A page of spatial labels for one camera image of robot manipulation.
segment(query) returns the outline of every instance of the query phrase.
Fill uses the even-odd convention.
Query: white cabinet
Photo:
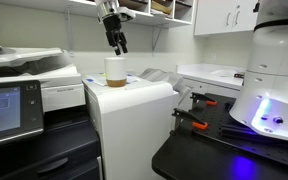
[[[170,16],[154,16],[151,14],[151,0],[119,0],[120,6],[128,7],[136,14],[130,23],[158,26],[164,28],[185,26],[192,24],[195,0],[156,0],[172,9]],[[96,4],[93,0],[0,0],[0,4],[42,9],[55,12],[97,18]]]
[[[195,81],[191,79],[184,78],[184,84],[191,89],[190,93],[184,98],[178,108],[183,110],[189,110],[192,108],[193,100],[190,98],[192,92],[199,94],[211,93],[221,96],[237,98],[239,95],[239,90],[231,89],[227,87],[217,86],[213,84],[208,84],[200,81]]]
[[[256,3],[257,0],[199,0],[195,35],[253,30]]]

